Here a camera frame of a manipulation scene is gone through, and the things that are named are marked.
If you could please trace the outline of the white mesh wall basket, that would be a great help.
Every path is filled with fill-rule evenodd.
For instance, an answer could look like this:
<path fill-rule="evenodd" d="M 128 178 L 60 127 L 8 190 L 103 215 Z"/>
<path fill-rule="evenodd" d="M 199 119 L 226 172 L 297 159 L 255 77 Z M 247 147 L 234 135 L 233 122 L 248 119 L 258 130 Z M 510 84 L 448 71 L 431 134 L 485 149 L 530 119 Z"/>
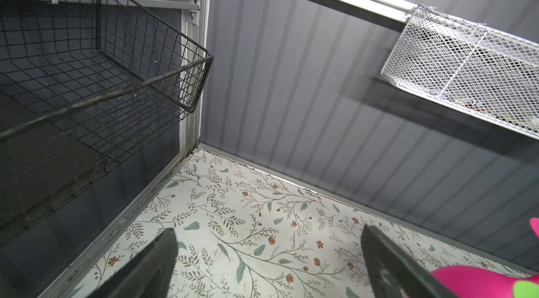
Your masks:
<path fill-rule="evenodd" d="M 426 100 L 538 138 L 538 44 L 419 5 L 381 75 Z"/>

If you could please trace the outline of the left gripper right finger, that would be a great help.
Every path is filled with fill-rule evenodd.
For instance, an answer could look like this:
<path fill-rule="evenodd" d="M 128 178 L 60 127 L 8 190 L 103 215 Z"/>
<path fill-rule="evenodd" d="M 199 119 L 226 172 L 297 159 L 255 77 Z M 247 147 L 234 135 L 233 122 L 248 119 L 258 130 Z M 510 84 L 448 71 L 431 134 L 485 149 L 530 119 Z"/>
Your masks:
<path fill-rule="evenodd" d="M 455 296 L 378 228 L 364 227 L 361 246 L 376 297 Z"/>

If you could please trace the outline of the green wine glass rear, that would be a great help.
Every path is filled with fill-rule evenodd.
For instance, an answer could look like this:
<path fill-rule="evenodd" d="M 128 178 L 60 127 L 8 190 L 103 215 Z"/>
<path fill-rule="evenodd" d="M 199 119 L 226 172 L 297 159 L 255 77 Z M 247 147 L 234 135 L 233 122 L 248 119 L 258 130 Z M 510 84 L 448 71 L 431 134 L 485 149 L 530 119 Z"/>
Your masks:
<path fill-rule="evenodd" d="M 539 285 L 530 281 L 517 281 L 512 286 L 513 298 L 539 298 Z"/>

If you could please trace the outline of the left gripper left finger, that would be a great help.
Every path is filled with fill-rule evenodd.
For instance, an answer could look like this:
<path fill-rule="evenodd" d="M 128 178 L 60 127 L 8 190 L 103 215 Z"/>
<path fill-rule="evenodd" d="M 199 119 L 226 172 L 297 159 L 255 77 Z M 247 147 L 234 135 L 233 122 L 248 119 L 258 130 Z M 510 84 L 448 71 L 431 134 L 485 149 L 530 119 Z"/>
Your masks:
<path fill-rule="evenodd" d="M 178 256 L 175 231 L 165 229 L 90 297 L 166 297 Z"/>

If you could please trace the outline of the pink wine glass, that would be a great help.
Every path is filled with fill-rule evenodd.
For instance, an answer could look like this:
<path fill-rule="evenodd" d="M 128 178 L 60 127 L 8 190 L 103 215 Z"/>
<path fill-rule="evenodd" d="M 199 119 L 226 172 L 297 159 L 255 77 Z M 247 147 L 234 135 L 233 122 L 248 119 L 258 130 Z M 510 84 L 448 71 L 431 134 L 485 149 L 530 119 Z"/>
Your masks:
<path fill-rule="evenodd" d="M 471 266 L 443 267 L 431 275 L 457 297 L 512 297 L 515 282 L 538 284 L 538 274 L 516 277 Z"/>

